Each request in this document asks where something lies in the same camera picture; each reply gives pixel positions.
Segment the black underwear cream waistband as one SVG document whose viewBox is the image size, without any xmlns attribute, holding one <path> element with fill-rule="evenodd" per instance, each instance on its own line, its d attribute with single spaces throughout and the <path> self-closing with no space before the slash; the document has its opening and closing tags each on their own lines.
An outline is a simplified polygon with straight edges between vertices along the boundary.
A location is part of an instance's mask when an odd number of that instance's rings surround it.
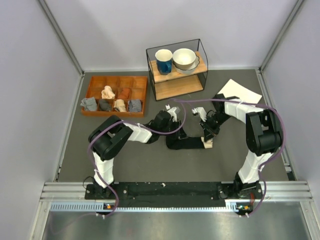
<svg viewBox="0 0 320 240">
<path fill-rule="evenodd" d="M 170 150 L 191 150 L 191 149 L 211 149 L 213 140 L 205 141 L 204 137 L 178 138 L 176 135 L 168 135 L 165 138 L 165 143 Z"/>
</svg>

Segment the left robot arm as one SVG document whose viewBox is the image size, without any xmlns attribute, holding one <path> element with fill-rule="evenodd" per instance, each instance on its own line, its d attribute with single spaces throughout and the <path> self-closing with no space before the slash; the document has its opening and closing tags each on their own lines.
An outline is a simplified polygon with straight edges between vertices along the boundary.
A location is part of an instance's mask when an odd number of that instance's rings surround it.
<svg viewBox="0 0 320 240">
<path fill-rule="evenodd" d="M 186 138 L 177 110 L 161 110 L 145 124 L 124 122 L 112 115 L 96 128 L 88 137 L 94 159 L 94 176 L 92 184 L 86 187 L 85 198 L 107 199 L 113 194 L 115 157 L 127 142 L 152 144 L 160 136 Z"/>
</svg>

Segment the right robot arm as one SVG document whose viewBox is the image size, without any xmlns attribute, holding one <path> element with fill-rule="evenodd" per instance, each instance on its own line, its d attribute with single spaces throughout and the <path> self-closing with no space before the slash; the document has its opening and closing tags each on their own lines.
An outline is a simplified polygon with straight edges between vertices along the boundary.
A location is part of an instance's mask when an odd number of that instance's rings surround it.
<svg viewBox="0 0 320 240">
<path fill-rule="evenodd" d="M 245 141 L 248 153 L 240 170 L 235 174 L 232 186 L 217 186 L 220 199 L 247 198 L 259 188 L 259 174 L 267 162 L 283 144 L 284 133 L 278 116 L 271 109 L 246 104 L 237 96 L 225 97 L 216 94 L 214 111 L 209 114 L 203 107 L 193 109 L 200 116 L 204 143 L 213 142 L 220 127 L 231 117 L 245 124 Z"/>
</svg>

